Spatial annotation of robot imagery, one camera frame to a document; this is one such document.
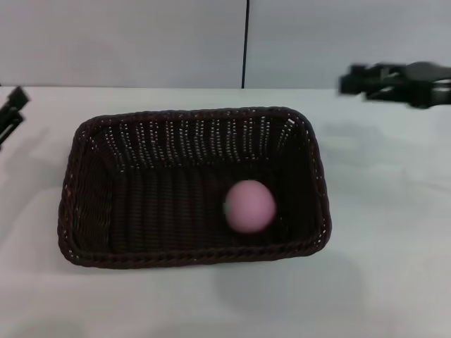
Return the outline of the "dark brown woven basket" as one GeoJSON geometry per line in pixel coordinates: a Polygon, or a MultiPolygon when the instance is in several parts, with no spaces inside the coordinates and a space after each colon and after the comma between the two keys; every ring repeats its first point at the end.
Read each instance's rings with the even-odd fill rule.
{"type": "Polygon", "coordinates": [[[76,130],[58,208],[73,264],[164,268],[310,256],[332,223],[311,123],[286,107],[97,116],[76,130]],[[228,190],[257,180],[276,200],[257,234],[226,224],[228,190]]]}

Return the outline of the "black vertical wall strip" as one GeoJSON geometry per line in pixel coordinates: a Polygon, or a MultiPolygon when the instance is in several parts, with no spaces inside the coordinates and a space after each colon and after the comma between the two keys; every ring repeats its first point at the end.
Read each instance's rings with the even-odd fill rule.
{"type": "Polygon", "coordinates": [[[246,69],[247,69],[247,46],[249,36],[249,13],[250,13],[250,0],[245,0],[245,26],[243,34],[243,48],[242,48],[242,70],[241,70],[241,82],[240,88],[245,88],[246,83],[246,69]]]}

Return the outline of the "pink toy peach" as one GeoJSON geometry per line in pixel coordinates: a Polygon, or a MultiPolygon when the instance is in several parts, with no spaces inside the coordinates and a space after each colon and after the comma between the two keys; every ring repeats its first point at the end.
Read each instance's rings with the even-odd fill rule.
{"type": "Polygon", "coordinates": [[[276,214],[276,201],[264,184],[242,180],[228,190],[223,210],[230,229],[241,234],[254,234],[270,225],[276,214]]]}

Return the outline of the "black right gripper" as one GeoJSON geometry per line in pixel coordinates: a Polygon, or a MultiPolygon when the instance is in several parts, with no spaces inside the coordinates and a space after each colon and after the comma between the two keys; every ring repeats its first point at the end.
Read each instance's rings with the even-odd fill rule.
{"type": "Polygon", "coordinates": [[[418,109],[451,106],[451,66],[419,61],[410,64],[354,63],[340,76],[341,94],[364,94],[367,101],[403,103],[418,109]],[[392,88],[383,79],[394,78],[392,88]]]}

